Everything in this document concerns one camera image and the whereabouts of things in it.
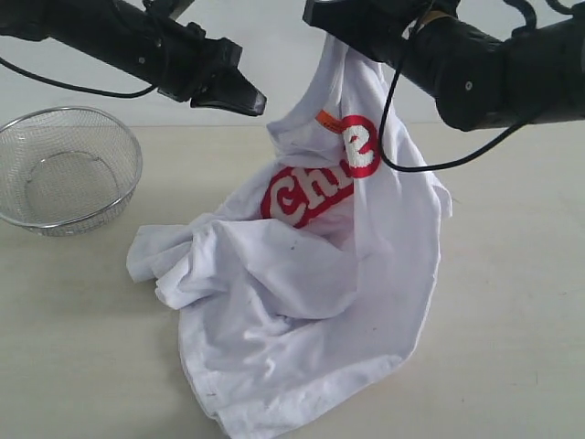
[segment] black cable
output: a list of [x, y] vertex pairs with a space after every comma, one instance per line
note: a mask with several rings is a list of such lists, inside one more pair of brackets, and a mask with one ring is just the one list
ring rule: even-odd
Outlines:
[[570, 7], [560, 3], [559, 0], [547, 0], [547, 5], [555, 12], [562, 14], [563, 16], [572, 16], [573, 11]]
[[[113, 7], [118, 9], [117, 5], [113, 3], [115, 0], [106, 0], [106, 1], [110, 2]], [[160, 44], [158, 44], [159, 42], [157, 42], [156, 44], [157, 44], [157, 46], [159, 46], [163, 50], [163, 52], [165, 54], [165, 65], [164, 65], [163, 73], [162, 73], [161, 79], [160, 79], [160, 84], [162, 84], [165, 80], [166, 73], [168, 72], [169, 62], [170, 62], [170, 54], [168, 51], [168, 46], [165, 44], [165, 35], [163, 33], [163, 29], [161, 28], [160, 23], [158, 22], [158, 18], [156, 17], [156, 13], [153, 13], [151, 11], [151, 7], [150, 7], [151, 5], [152, 5], [152, 2], [144, 0], [144, 6], [146, 8], [146, 13], [153, 20], [154, 27], [156, 28], [156, 32], [158, 34], [158, 37], [160, 38], [160, 41], [159, 41]], [[4, 59], [2, 57], [0, 57], [0, 65], [2, 65], [4, 67], [6, 67], [7, 69], [12, 70], [13, 72], [15, 72], [19, 75], [22, 75], [26, 78], [29, 78], [31, 80], [36, 80], [38, 82], [42, 82], [44, 84], [51, 85], [53, 87], [59, 87], [61, 89], [65, 89], [65, 90], [78, 91], [78, 92], [94, 94], [94, 95], [98, 95], [98, 96], [105, 96], [108, 98], [116, 98], [116, 99], [142, 98], [143, 96], [146, 96], [147, 94], [152, 93], [153, 91], [155, 91], [159, 87], [159, 85], [151, 85], [151, 86], [145, 88], [144, 90], [137, 91], [134, 93], [119, 93], [119, 92], [115, 92], [115, 91], [104, 91], [104, 90], [92, 89], [92, 88], [88, 88], [88, 87], [81, 87], [78, 85], [72, 85], [72, 84], [68, 84], [66, 82], [61, 82], [60, 80], [52, 80], [50, 78], [46, 78], [44, 76], [37, 75], [36, 73], [33, 73], [31, 71], [22, 69], [22, 68], [7, 61], [6, 59]]]
[[419, 16], [414, 28], [411, 30], [411, 34], [409, 36], [407, 46], [405, 47], [405, 50], [402, 53], [402, 56], [399, 60], [399, 64], [397, 65], [396, 70], [395, 70], [394, 78], [392, 80], [392, 83], [390, 85], [390, 90], [388, 92], [388, 99], [386, 101], [386, 106], [384, 107], [384, 112], [382, 114], [382, 122], [380, 123], [379, 137], [378, 137], [378, 151], [380, 152], [380, 155], [382, 157], [382, 161], [391, 169], [394, 169], [395, 171], [399, 171], [399, 172], [404, 172], [404, 173], [441, 171], [444, 169], [451, 169], [451, 168], [454, 168], [457, 166], [466, 165], [466, 164], [472, 162], [473, 160], [475, 160], [476, 158], [479, 158], [480, 156], [491, 151], [496, 146], [500, 145], [506, 138], [510, 137], [512, 134], [514, 134], [515, 132], [517, 132], [521, 128], [523, 128], [526, 125], [528, 125], [529, 123], [531, 123], [542, 112], [544, 112], [548, 108], [548, 105], [547, 105], [545, 108], [539, 110], [535, 114], [531, 114], [525, 120], [522, 120], [519, 123], [516, 123], [516, 124], [510, 126], [508, 129], [506, 129], [503, 133], [498, 135], [494, 140], [489, 142], [487, 145], [483, 146], [482, 148], [469, 154], [466, 157], [460, 158], [459, 160], [453, 160], [451, 162], [441, 163], [438, 165], [429, 165], [429, 166], [400, 166], [400, 165], [396, 165], [395, 163], [393, 163], [392, 160], [390, 160], [390, 158], [386, 155], [386, 151], [384, 150], [384, 132], [386, 129], [386, 124], [388, 122], [388, 113], [390, 110], [390, 106], [392, 104], [392, 99], [394, 97], [396, 87], [398, 85], [400, 74], [401, 74], [402, 70], [404, 69], [404, 64], [405, 64], [406, 59], [410, 53], [410, 50], [412, 49], [414, 38], [417, 36], [417, 34], [420, 30], [420, 26], [422, 25], [422, 20], [432, 10], [434, 3], [435, 3], [434, 0], [431, 0], [427, 9], [425, 10], [425, 12], [423, 14], [421, 14]]

